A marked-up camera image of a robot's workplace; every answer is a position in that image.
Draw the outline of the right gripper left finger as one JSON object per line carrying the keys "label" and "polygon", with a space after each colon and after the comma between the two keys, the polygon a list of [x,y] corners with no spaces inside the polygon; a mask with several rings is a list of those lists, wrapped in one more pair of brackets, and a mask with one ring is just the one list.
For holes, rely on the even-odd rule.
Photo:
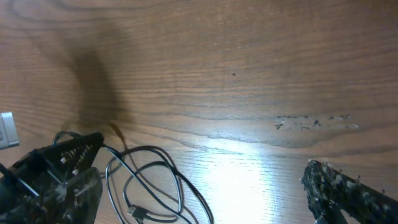
{"label": "right gripper left finger", "polygon": [[48,184],[38,196],[1,184],[1,223],[93,224],[102,192],[101,175],[95,167],[65,184]]}

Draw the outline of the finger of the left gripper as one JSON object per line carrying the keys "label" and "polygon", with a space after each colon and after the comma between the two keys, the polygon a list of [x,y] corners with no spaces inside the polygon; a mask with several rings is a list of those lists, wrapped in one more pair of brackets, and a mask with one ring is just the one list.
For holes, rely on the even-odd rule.
{"label": "finger of the left gripper", "polygon": [[93,165],[103,141],[103,135],[96,132],[36,149],[34,153],[44,162],[51,176],[62,183]]}

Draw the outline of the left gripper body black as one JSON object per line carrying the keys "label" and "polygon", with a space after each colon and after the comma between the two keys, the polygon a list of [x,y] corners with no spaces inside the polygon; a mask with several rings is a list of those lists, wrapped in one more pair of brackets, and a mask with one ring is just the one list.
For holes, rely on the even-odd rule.
{"label": "left gripper body black", "polygon": [[12,166],[1,166],[1,214],[65,212],[65,185],[52,177],[44,162],[32,152]]}

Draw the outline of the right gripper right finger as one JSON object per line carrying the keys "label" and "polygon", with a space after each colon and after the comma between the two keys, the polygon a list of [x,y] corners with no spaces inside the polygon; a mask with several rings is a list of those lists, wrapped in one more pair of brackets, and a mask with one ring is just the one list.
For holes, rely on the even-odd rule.
{"label": "right gripper right finger", "polygon": [[397,223],[397,201],[326,162],[309,160],[300,179],[315,223],[346,223],[345,211],[358,223]]}

